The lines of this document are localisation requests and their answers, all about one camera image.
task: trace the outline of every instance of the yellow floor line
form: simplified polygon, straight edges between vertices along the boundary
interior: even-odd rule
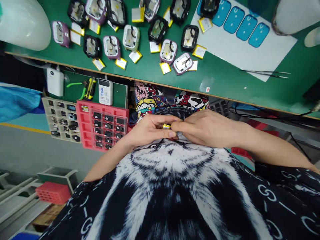
[[[19,128],[19,129],[27,130],[27,131],[31,131],[31,132],[51,134],[50,131],[44,131],[44,130],[39,130],[39,129],[35,129],[35,128],[28,128],[28,127],[23,127],[23,126],[19,126],[19,125],[14,125],[14,124],[10,124],[10,123],[0,123],[0,125],[1,125],[1,126],[7,126],[7,127],[13,127],[13,128]]]

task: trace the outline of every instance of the yellow utility knife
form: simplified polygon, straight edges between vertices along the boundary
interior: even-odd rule
[[[96,90],[97,80],[95,77],[89,79],[87,85],[86,94],[84,95],[84,100],[91,101],[93,99],[94,92]]]

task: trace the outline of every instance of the gray floor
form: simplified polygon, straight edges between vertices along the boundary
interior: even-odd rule
[[[49,166],[78,170],[81,181],[103,154],[76,144],[36,133],[0,126],[0,169],[33,176]]]

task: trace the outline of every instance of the hand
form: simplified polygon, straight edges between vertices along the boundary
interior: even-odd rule
[[[154,140],[157,139],[176,137],[176,132],[169,129],[162,129],[162,125],[164,123],[171,124],[175,121],[178,122],[182,120],[173,115],[147,114],[122,139],[126,141],[128,145],[138,147],[152,143]]]
[[[233,121],[211,110],[202,110],[174,122],[171,129],[191,142],[209,147],[239,147],[245,139],[245,123]]]

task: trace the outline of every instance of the printed shirt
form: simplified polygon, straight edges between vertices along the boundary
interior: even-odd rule
[[[81,183],[40,239],[320,239],[320,175],[161,139]]]

